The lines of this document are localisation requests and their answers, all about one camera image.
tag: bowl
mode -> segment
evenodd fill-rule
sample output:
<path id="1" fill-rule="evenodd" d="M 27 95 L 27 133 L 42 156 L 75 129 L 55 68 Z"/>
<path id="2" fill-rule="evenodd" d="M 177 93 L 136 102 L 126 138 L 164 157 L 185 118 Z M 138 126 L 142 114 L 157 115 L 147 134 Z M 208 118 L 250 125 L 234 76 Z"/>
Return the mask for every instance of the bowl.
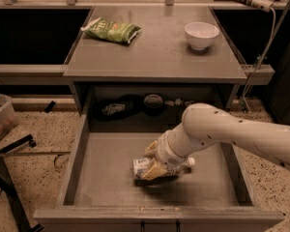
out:
<path id="1" fill-rule="evenodd" d="M 206 22 L 192 22 L 185 26 L 187 43 L 195 50 L 211 46 L 219 34 L 219 29 Z"/>

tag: terrazzo floor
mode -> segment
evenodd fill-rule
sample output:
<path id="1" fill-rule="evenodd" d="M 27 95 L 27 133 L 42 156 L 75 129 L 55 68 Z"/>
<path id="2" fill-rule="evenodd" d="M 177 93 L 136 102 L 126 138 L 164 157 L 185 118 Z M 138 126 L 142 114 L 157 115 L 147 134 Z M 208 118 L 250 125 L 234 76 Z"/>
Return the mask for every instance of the terrazzo floor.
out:
<path id="1" fill-rule="evenodd" d="M 240 106 L 234 103 L 231 114 L 241 118 L 254 118 L 257 121 L 272 121 L 260 100 L 252 99 L 248 102 L 251 113 L 244 113 Z M 71 103 L 69 105 L 71 109 L 66 109 L 66 106 L 59 102 L 49 113 L 45 113 L 46 104 L 47 102 L 35 104 L 34 109 L 32 105 L 15 104 L 16 116 L 20 123 L 0 141 L 0 148 L 31 133 L 37 146 L 30 148 L 28 144 L 24 144 L 17 149 L 18 152 L 69 151 L 73 146 L 79 120 L 78 113 Z M 283 222 L 268 229 L 267 232 L 290 232 L 290 172 L 245 151 L 242 151 L 242 155 L 261 209 L 282 211 L 285 215 Z M 59 158 L 56 166 L 54 158 L 54 156 L 5 158 L 31 226 L 37 224 L 33 220 L 35 210 L 55 206 L 69 156 Z M 17 232 L 4 192 L 0 195 L 1 231 Z"/>

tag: drawer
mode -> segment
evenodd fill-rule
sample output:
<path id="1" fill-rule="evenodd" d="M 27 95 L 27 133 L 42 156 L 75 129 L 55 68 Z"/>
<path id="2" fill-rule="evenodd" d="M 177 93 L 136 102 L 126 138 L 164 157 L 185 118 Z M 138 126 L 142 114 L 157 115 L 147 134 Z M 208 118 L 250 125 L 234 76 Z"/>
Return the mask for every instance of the drawer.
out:
<path id="1" fill-rule="evenodd" d="M 140 91 L 169 99 L 196 98 L 190 87 L 113 89 L 93 84 L 56 208 L 34 215 L 47 231 L 265 231 L 283 220 L 280 212 L 260 210 L 240 149 L 231 145 L 192 154 L 196 165 L 178 178 L 155 185 L 136 183 L 132 160 L 179 123 L 172 111 L 176 108 L 167 108 L 167 116 L 147 118 L 140 113 L 102 122 L 95 119 L 93 106 L 103 99 L 142 95 Z"/>

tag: snack bag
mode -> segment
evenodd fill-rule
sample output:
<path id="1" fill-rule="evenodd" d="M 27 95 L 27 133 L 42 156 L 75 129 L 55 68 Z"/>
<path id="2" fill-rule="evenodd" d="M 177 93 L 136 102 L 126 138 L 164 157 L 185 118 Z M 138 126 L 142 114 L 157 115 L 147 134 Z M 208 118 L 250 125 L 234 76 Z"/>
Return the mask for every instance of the snack bag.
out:
<path id="1" fill-rule="evenodd" d="M 129 44 L 141 28 L 131 23 L 107 21 L 100 17 L 81 30 L 96 39 Z"/>

